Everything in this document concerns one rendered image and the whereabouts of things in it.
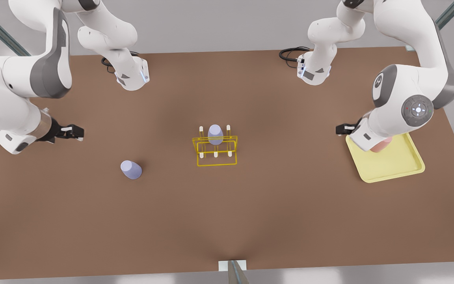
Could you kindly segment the pink cup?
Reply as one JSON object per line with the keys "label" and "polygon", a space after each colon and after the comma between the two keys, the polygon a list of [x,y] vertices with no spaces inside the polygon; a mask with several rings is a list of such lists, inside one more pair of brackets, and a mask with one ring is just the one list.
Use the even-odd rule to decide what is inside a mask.
{"label": "pink cup", "polygon": [[393,140],[392,137],[389,137],[381,142],[379,142],[377,145],[373,146],[370,150],[375,153],[379,153],[383,149],[385,149]]}

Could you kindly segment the pale yellow tray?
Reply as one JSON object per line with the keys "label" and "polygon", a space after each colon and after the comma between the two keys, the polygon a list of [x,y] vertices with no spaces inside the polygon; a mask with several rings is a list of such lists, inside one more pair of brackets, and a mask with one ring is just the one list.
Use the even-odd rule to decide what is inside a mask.
{"label": "pale yellow tray", "polygon": [[362,151],[349,136],[346,136],[346,144],[364,182],[379,182],[425,171],[425,164],[409,133],[394,136],[379,153]]}

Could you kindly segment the lavender cup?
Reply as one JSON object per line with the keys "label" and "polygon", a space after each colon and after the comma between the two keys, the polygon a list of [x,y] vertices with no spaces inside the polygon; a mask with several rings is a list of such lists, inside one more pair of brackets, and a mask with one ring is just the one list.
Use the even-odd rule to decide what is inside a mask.
{"label": "lavender cup", "polygon": [[214,146],[220,145],[223,142],[223,136],[223,131],[219,125],[213,124],[209,127],[207,137],[210,144]]}
{"label": "lavender cup", "polygon": [[120,168],[124,175],[131,180],[138,179],[142,174],[142,167],[130,160],[121,162]]}

